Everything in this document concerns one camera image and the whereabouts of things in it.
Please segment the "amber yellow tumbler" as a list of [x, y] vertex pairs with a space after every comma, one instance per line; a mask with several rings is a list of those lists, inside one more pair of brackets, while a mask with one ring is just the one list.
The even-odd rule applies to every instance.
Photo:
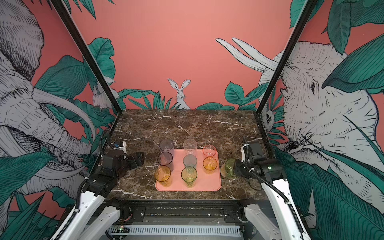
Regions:
[[155, 179], [157, 183], [164, 187], [169, 187], [172, 184], [172, 172], [169, 167], [160, 166], [155, 171]]

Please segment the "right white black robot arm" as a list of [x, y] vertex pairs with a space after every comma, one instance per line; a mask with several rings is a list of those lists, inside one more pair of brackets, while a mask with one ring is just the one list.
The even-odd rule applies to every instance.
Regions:
[[235, 160], [234, 174], [257, 180], [267, 194], [277, 224], [257, 204], [244, 208], [246, 219], [265, 240], [310, 240], [305, 220], [294, 204], [287, 175], [279, 160], [268, 158], [259, 142], [243, 139], [241, 159]]

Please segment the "blue-grey clear tumbler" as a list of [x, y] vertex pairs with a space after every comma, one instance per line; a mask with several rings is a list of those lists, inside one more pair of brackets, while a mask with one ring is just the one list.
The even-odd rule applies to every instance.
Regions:
[[161, 153], [169, 153], [172, 156], [174, 156], [174, 147], [175, 147], [175, 145], [174, 145], [173, 140], [169, 140], [169, 139], [163, 140], [159, 144], [159, 148], [161, 150]]

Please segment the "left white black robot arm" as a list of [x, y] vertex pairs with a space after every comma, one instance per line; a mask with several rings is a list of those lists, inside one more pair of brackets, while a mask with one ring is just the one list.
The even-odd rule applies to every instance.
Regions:
[[143, 152], [128, 155], [116, 149], [104, 155], [103, 164], [78, 188], [75, 206], [51, 239], [97, 240], [115, 222], [130, 220], [133, 210], [126, 201], [106, 198], [126, 172], [141, 167], [144, 161]]

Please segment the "pink clear tumbler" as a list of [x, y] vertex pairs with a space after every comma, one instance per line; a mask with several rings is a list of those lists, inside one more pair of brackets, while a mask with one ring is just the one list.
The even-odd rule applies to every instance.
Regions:
[[217, 153], [217, 149], [213, 145], [205, 145], [203, 147], [203, 154], [206, 157], [214, 157], [216, 155], [216, 153]]

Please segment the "teal frosted tumbler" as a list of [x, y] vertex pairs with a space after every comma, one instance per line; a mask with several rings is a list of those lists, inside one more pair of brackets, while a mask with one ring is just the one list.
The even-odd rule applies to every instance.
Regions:
[[183, 164], [185, 167], [196, 168], [197, 162], [197, 157], [193, 154], [188, 154], [183, 158]]

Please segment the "pink plastic tray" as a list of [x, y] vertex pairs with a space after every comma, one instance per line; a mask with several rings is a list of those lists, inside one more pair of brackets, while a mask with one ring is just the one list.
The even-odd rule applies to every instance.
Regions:
[[197, 149], [196, 151], [196, 157], [198, 160], [196, 169], [198, 177], [194, 181], [192, 187], [188, 187], [181, 176], [181, 172], [185, 168], [183, 159], [186, 155], [186, 151], [183, 149], [175, 149], [174, 154], [174, 170], [171, 172], [172, 182], [169, 187], [166, 187], [156, 181], [156, 189], [158, 191], [218, 191], [221, 188], [221, 174], [219, 166], [209, 173], [203, 165], [203, 161], [207, 156], [203, 154], [202, 149]]

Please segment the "clear colourless tumbler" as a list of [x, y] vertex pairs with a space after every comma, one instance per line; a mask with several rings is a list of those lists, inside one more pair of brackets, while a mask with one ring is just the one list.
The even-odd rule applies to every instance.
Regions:
[[187, 155], [195, 155], [197, 151], [198, 143], [194, 139], [187, 139], [183, 143], [183, 148]]

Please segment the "light green tumbler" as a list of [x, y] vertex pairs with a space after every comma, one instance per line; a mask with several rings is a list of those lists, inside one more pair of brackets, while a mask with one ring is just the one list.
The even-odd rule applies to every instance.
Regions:
[[195, 184], [198, 172], [194, 167], [185, 167], [181, 172], [181, 177], [186, 186], [191, 188]]

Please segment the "dark smoky tumbler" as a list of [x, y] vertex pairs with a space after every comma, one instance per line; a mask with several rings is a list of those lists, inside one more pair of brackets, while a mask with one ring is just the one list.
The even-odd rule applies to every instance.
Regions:
[[159, 154], [157, 162], [161, 167], [168, 167], [171, 172], [174, 170], [173, 155], [169, 152]]

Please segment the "yellow short tumbler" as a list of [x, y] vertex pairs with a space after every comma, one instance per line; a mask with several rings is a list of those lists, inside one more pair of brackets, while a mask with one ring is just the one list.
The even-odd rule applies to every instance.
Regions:
[[203, 160], [203, 167], [206, 174], [212, 174], [218, 167], [218, 162], [213, 157], [207, 157]]

